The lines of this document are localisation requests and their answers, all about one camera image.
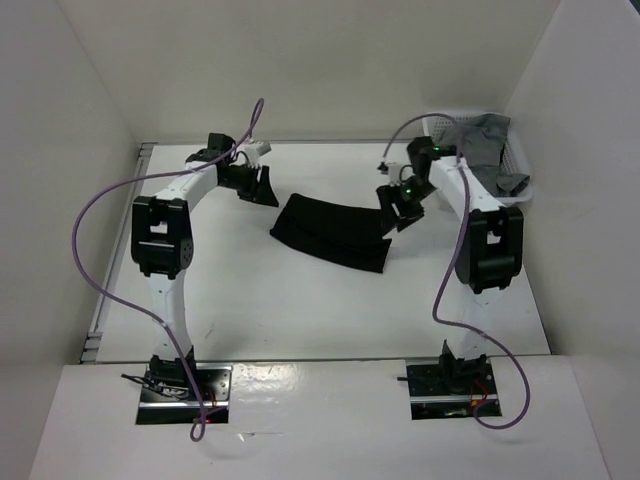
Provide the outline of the black skirt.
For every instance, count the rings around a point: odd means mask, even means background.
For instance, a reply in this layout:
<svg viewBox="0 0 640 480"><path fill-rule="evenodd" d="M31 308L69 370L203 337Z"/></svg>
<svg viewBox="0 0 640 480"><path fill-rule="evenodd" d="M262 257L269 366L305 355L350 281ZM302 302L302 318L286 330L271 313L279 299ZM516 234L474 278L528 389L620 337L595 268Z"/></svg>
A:
<svg viewBox="0 0 640 480"><path fill-rule="evenodd" d="M391 241L377 209L290 196L270 235L284 245L344 267L381 274Z"/></svg>

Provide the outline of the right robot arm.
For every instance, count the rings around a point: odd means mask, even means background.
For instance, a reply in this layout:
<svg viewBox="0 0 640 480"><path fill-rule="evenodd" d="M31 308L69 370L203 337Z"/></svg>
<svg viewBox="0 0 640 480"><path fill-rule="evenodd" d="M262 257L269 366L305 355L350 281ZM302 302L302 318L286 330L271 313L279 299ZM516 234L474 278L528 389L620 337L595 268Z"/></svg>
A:
<svg viewBox="0 0 640 480"><path fill-rule="evenodd" d="M405 165L382 162L389 183L376 189L384 234L401 232L424 217L422 201L442 194L461 222L455 262L445 273L473 294L504 290L522 269L524 214L507 206L482 185L455 147L438 147L429 136L406 147Z"/></svg>

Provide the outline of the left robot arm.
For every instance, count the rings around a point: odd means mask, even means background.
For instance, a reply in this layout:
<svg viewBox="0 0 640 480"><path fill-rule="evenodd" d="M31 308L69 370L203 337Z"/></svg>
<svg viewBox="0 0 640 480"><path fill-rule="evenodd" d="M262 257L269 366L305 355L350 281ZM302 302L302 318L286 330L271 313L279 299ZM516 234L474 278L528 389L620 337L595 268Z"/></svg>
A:
<svg viewBox="0 0 640 480"><path fill-rule="evenodd" d="M207 146L187 158L183 172L168 186L133 201L132 260L148 280L151 311L167 325L147 377L176 399L190 398L199 386L184 294L195 253L190 214L217 187L235 191L243 201L277 207L269 168L261 164L270 151L266 141L251 138L237 146L231 137L211 133Z"/></svg>

